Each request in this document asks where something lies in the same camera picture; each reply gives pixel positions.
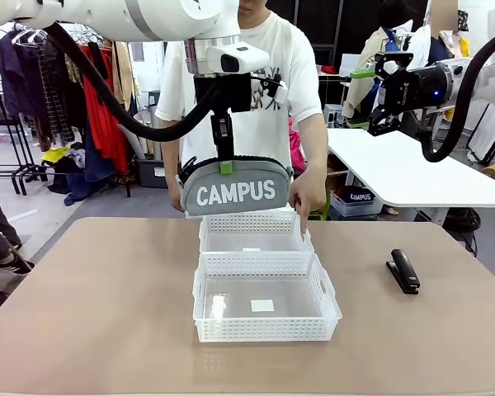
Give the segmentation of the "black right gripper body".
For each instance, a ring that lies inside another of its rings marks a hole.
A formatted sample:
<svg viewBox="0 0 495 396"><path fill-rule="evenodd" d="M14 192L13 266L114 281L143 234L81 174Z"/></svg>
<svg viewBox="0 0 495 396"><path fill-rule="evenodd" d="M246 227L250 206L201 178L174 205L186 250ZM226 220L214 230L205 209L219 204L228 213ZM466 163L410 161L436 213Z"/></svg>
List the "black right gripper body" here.
<svg viewBox="0 0 495 396"><path fill-rule="evenodd" d="M440 107L452 93L451 71L442 64L398 70L381 85L381 107L388 113L403 113Z"/></svg>

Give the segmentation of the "grey campus pouch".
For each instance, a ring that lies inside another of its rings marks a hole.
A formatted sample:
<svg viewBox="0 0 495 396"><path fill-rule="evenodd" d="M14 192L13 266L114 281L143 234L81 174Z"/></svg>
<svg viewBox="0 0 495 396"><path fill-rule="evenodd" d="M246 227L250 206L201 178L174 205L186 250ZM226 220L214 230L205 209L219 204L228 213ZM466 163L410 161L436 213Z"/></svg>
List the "grey campus pouch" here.
<svg viewBox="0 0 495 396"><path fill-rule="evenodd" d="M273 158L236 156L186 163L177 175L181 206L190 216L279 209L288 203L294 170Z"/></svg>

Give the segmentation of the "white perforated plastic basket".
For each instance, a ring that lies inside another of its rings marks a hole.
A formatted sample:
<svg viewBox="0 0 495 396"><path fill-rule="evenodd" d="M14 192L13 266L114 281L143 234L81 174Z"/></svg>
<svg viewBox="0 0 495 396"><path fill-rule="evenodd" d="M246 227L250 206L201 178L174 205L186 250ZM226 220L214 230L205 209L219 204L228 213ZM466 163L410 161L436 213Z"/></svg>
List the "white perforated plastic basket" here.
<svg viewBox="0 0 495 396"><path fill-rule="evenodd" d="M203 252L192 294L200 342L327 342L342 318L313 252Z"/></svg>
<svg viewBox="0 0 495 396"><path fill-rule="evenodd" d="M199 230L201 252L313 252L309 233L290 210L208 215Z"/></svg>

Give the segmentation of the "black stapler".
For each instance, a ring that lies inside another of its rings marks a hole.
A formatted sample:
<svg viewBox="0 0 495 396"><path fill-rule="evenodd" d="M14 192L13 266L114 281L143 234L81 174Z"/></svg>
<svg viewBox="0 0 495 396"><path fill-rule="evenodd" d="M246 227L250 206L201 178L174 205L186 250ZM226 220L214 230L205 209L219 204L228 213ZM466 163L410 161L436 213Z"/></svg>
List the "black stapler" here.
<svg viewBox="0 0 495 396"><path fill-rule="evenodd" d="M405 251L393 249L391 257L392 259L386 262L386 267L396 280L400 290L406 295L417 295L420 281Z"/></svg>

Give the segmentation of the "person's left forearm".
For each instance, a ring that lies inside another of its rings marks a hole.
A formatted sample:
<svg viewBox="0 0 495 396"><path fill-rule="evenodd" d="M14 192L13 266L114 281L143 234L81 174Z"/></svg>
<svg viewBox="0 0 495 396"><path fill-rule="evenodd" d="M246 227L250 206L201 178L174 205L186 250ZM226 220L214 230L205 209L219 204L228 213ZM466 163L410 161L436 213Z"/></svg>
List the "person's left forearm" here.
<svg viewBox="0 0 495 396"><path fill-rule="evenodd" d="M309 177L322 185L327 177L328 130L323 116L314 114L299 122L302 149Z"/></svg>

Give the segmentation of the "person's right hand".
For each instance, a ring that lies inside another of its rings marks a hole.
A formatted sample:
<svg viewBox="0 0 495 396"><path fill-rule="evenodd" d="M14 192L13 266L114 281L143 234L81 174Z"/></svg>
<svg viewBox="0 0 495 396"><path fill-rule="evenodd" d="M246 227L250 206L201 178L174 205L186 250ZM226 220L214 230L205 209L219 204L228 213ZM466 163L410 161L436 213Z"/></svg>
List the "person's right hand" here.
<svg viewBox="0 0 495 396"><path fill-rule="evenodd" d="M178 212L184 213L185 210L182 208L181 192L179 188L177 186L168 187L168 194L170 197L172 208Z"/></svg>

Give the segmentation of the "person's left hand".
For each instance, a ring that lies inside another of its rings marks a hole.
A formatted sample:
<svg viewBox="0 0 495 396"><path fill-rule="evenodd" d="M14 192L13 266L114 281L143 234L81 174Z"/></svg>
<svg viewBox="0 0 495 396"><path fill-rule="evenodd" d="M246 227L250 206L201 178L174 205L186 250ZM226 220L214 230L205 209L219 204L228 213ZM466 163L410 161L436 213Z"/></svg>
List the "person's left hand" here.
<svg viewBox="0 0 495 396"><path fill-rule="evenodd" d="M300 232L306 234L309 214L326 204L326 177L316 172L304 172L290 187L289 203L299 216Z"/></svg>

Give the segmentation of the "white laptop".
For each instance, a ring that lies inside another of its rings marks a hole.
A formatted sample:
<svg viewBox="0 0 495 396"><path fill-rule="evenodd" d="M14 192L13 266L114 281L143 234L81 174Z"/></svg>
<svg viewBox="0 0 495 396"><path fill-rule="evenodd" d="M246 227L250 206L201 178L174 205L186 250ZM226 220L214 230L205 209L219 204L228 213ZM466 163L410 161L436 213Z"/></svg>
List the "white laptop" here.
<svg viewBox="0 0 495 396"><path fill-rule="evenodd" d="M374 64L368 59L362 60L359 54L343 54L338 74L354 79L374 77Z"/></svg>

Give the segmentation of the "white side table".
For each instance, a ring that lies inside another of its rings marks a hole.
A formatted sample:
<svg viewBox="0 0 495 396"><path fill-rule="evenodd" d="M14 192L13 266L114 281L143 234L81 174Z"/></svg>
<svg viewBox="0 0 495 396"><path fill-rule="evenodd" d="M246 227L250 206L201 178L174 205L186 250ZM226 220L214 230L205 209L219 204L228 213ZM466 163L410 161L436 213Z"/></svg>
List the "white side table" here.
<svg viewBox="0 0 495 396"><path fill-rule="evenodd" d="M384 204L422 210L443 225L450 208L495 209L495 181L448 157L429 163L419 142L394 131L378 137L359 129L329 129L328 147Z"/></svg>

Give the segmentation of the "person in white t-shirt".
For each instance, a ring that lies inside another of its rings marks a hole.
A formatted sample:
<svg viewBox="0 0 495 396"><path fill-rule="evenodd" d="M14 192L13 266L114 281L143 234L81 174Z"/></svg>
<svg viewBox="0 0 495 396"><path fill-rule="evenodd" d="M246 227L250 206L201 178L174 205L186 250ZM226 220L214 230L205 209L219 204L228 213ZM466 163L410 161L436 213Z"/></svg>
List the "person in white t-shirt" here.
<svg viewBox="0 0 495 396"><path fill-rule="evenodd" d="M291 165L289 117L299 122L322 114L318 94L318 71L313 48L296 26L266 6L267 0L239 0L238 23L242 41L270 55L269 66L256 71L262 78L282 77L289 92L284 104L271 99L252 80L250 112L232 114L234 152L237 155L263 156ZM193 76L185 61L182 42L167 44L161 94L155 116L162 128L175 125L196 104ZM191 158L205 160L216 156L210 120L203 120L180 140L179 162Z"/></svg>

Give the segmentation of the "bystander in yellow clothes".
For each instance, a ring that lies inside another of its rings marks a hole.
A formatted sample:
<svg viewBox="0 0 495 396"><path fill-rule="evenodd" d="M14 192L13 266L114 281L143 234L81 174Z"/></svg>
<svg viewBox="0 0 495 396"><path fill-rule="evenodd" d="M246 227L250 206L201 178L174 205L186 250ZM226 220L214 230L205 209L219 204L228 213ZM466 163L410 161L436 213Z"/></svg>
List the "bystander in yellow clothes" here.
<svg viewBox="0 0 495 396"><path fill-rule="evenodd" d="M458 0L428 0L427 22L431 27L431 52L437 59L468 58L469 14L460 10Z"/></svg>

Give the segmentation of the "white paper roll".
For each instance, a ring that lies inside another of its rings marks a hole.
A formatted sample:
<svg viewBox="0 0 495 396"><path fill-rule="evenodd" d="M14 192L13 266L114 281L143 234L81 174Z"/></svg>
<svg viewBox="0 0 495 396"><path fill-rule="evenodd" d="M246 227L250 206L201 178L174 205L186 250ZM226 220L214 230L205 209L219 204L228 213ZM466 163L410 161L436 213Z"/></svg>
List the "white paper roll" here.
<svg viewBox="0 0 495 396"><path fill-rule="evenodd" d="M134 150L135 157L139 160L145 160L145 152L139 141L139 137L133 132L129 131L123 125L118 125L119 130L125 135L130 143L131 148Z"/></svg>

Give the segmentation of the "white framed panel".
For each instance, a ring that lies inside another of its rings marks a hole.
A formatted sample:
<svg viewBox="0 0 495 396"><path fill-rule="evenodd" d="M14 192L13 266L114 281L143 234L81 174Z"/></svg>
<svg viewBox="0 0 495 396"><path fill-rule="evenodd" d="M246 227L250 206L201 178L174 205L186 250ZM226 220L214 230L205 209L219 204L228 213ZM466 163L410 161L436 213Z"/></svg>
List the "white framed panel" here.
<svg viewBox="0 0 495 396"><path fill-rule="evenodd" d="M469 158L476 163L489 165L495 157L495 106L486 104L475 120L466 145Z"/></svg>

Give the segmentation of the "blue hanging garment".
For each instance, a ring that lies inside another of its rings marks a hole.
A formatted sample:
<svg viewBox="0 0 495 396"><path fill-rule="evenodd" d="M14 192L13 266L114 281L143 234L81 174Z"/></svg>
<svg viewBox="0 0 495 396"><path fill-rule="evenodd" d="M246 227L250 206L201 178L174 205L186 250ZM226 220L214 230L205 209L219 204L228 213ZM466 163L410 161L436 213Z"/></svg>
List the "blue hanging garment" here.
<svg viewBox="0 0 495 396"><path fill-rule="evenodd" d="M85 125L84 144L85 180L89 183L98 183L113 178L116 175L114 164L109 158L103 158L96 148L89 124Z"/></svg>

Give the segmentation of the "checkered hanging garment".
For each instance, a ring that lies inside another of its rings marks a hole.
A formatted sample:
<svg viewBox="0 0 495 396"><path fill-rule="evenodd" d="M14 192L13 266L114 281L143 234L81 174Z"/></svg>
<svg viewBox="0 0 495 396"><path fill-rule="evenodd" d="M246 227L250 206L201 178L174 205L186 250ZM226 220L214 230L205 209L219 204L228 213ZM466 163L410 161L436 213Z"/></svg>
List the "checkered hanging garment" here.
<svg viewBox="0 0 495 396"><path fill-rule="evenodd" d="M50 70L45 59L44 45L37 45L37 59L45 98L45 109L52 135L58 136L60 144L66 146L75 140L73 130L68 126L59 94L50 78Z"/></svg>

